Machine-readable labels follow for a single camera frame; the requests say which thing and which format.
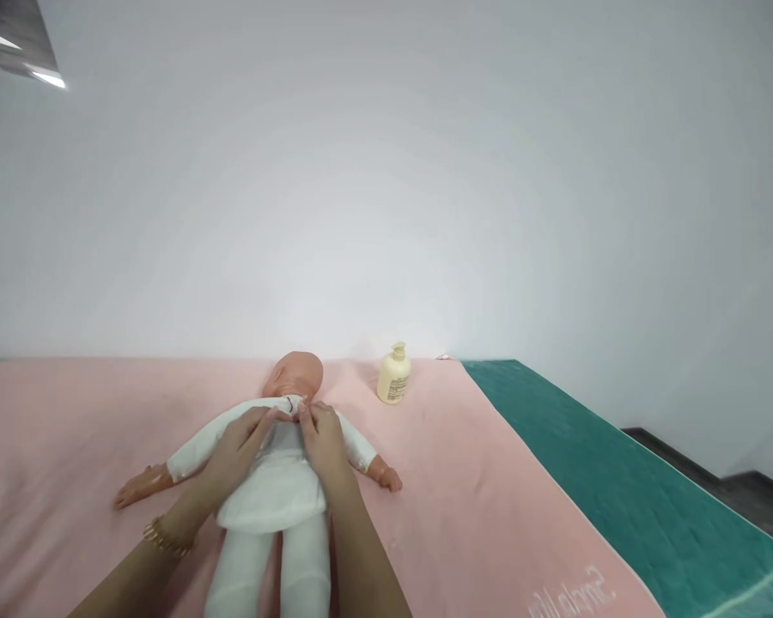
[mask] lotion bottle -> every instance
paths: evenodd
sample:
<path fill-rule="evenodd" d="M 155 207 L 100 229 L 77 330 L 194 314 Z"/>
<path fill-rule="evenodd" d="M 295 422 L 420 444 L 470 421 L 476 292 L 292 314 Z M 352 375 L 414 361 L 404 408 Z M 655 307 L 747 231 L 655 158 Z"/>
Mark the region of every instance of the lotion bottle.
<path fill-rule="evenodd" d="M 391 354 L 384 356 L 378 377 L 378 398 L 395 405 L 404 398 L 406 380 L 410 376 L 411 363 L 404 351 L 404 342 L 393 345 Z"/>

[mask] baby doll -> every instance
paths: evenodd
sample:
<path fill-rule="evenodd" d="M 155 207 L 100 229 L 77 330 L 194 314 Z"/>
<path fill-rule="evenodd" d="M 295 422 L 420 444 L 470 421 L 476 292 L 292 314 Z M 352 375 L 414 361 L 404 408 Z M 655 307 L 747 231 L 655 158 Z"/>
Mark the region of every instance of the baby doll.
<path fill-rule="evenodd" d="M 313 399 L 323 375 L 317 356 L 290 352 L 275 365 L 261 399 L 224 412 L 165 463 L 149 466 L 129 480 L 118 492 L 115 506 L 128 506 L 203 468 L 226 426 L 250 408 L 277 408 L 294 415 L 301 402 Z M 398 473 L 349 421 L 340 414 L 338 418 L 350 463 L 382 487 L 399 491 Z M 275 424 L 249 476 L 226 499 L 216 520 L 227 534 L 206 600 L 208 618 L 257 615 L 261 579 L 273 536 L 280 530 L 282 618 L 326 618 L 331 591 L 326 498 L 307 460 L 299 424 Z"/>

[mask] doll arm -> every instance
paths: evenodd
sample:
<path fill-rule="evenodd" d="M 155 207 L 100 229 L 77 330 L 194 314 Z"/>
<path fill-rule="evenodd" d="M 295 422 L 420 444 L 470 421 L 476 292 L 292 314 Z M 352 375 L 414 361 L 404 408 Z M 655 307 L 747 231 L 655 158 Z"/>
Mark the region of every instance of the doll arm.
<path fill-rule="evenodd" d="M 165 463 L 147 466 L 146 470 L 129 479 L 115 496 L 114 507 L 125 508 L 184 481 L 209 461 L 217 441 L 232 420 L 251 408 L 271 408 L 280 402 L 281 400 L 276 397 L 267 397 L 266 399 L 254 399 L 239 403 L 234 408 L 227 410 L 197 432 Z"/>
<path fill-rule="evenodd" d="M 398 476 L 398 472 L 387 465 L 384 458 L 369 444 L 369 441 L 363 437 L 363 434 L 346 420 L 344 415 L 340 412 L 337 412 L 337 414 L 338 419 L 341 421 L 341 431 L 344 432 L 346 457 L 350 460 L 352 467 L 360 470 L 364 475 L 382 487 L 389 488 L 393 492 L 400 491 L 403 483 Z"/>
<path fill-rule="evenodd" d="M 177 483 L 193 475 L 212 456 L 217 441 L 223 435 L 226 426 L 251 408 L 273 407 L 280 403 L 278 397 L 253 399 L 238 403 L 220 416 L 209 421 L 206 426 L 181 446 L 167 461 L 166 466 L 172 481 Z"/>

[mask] hand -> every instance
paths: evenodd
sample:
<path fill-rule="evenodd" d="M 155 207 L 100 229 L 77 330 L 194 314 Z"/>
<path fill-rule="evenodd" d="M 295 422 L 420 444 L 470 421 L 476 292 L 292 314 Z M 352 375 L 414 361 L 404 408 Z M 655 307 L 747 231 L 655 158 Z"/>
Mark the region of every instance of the hand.
<path fill-rule="evenodd" d="M 394 468 L 387 468 L 384 470 L 384 474 L 381 476 L 380 485 L 389 489 L 390 493 L 394 494 L 404 488 L 404 483 L 401 481 L 401 477 L 398 476 L 398 472 Z"/>
<path fill-rule="evenodd" d="M 166 464 L 146 466 L 146 470 L 137 476 L 133 476 L 126 484 L 120 488 L 118 494 L 114 497 L 114 507 L 121 509 L 130 504 L 134 504 L 143 498 L 148 498 L 164 489 L 169 489 L 174 485 L 172 476 Z"/>
<path fill-rule="evenodd" d="M 335 409 L 322 402 L 298 405 L 298 420 L 309 463 L 320 481 L 332 485 L 351 477 L 346 442 Z"/>
<path fill-rule="evenodd" d="M 292 422 L 293 419 L 277 408 L 252 408 L 226 426 L 195 484 L 199 499 L 212 510 L 247 477 L 275 421 Z"/>

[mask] pink towel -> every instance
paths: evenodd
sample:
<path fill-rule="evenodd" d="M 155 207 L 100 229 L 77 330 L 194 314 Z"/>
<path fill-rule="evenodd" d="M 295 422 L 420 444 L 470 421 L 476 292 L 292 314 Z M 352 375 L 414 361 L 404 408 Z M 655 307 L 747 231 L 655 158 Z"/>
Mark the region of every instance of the pink towel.
<path fill-rule="evenodd" d="M 219 360 L 0 363 L 0 615 L 73 609 L 182 491 L 115 512 L 118 487 L 209 419 L 257 397 L 270 368 Z M 327 363 L 319 397 L 403 478 L 399 494 L 360 483 L 416 618 L 663 616 L 460 363 L 414 361 L 397 406 L 377 399 L 375 379 L 374 365 Z M 221 540 L 209 521 L 169 586 L 170 615 L 202 614 Z M 273 567 L 264 615 L 276 612 Z"/>

